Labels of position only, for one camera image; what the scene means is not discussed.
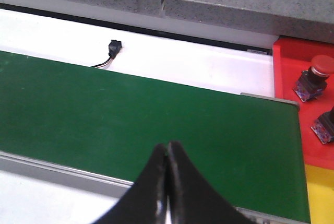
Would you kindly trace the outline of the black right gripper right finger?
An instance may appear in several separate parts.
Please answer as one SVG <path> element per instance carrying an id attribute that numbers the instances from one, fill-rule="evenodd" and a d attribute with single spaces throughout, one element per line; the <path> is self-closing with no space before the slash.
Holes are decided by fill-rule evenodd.
<path id="1" fill-rule="evenodd" d="M 208 183 L 180 142 L 169 142 L 167 158 L 172 223 L 254 223 Z"/>

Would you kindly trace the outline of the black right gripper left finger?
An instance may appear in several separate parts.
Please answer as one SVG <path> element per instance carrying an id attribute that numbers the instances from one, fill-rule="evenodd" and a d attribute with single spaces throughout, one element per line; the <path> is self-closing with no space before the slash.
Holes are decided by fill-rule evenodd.
<path id="1" fill-rule="evenodd" d="M 165 223 L 167 209 L 166 148 L 154 147 L 134 184 L 95 223 Z"/>

